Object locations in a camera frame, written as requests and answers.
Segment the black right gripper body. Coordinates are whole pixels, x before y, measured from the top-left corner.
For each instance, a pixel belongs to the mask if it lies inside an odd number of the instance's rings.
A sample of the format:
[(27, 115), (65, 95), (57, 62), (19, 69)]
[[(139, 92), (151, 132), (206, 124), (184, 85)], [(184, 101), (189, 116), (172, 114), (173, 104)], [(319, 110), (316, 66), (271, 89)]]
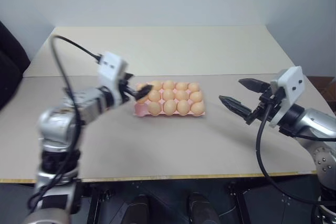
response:
[(285, 98), (284, 89), (280, 87), (276, 91), (272, 91), (270, 84), (262, 84), (260, 88), (253, 88), (253, 91), (261, 93), (261, 96), (259, 97), (260, 103), (248, 116), (246, 116), (246, 124), (252, 124), (255, 119), (262, 121), (269, 105), (271, 106), (271, 109), (266, 119), (267, 121), (271, 121), (280, 109), (282, 100)]

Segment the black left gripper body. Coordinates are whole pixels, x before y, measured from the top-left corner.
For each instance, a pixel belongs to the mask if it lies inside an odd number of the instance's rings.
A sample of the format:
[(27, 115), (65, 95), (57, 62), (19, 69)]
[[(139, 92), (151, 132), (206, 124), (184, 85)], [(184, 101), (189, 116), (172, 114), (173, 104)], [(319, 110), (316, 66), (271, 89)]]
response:
[(129, 80), (125, 80), (124, 76), (125, 76), (125, 73), (118, 76), (118, 89), (121, 95), (122, 103), (126, 103), (130, 100), (130, 97), (129, 97), (130, 95), (127, 93), (127, 87), (129, 87)]

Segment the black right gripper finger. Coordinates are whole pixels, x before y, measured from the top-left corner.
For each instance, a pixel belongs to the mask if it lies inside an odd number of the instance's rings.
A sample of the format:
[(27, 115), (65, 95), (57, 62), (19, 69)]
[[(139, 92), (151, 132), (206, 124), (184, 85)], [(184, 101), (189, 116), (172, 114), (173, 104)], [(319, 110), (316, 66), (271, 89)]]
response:
[(270, 89), (269, 83), (254, 78), (243, 78), (239, 79), (238, 82), (248, 90), (256, 93), (266, 93)]
[(237, 101), (232, 97), (220, 95), (218, 98), (225, 107), (227, 107), (231, 112), (240, 116), (244, 120), (251, 114), (250, 108), (242, 105), (241, 102)]

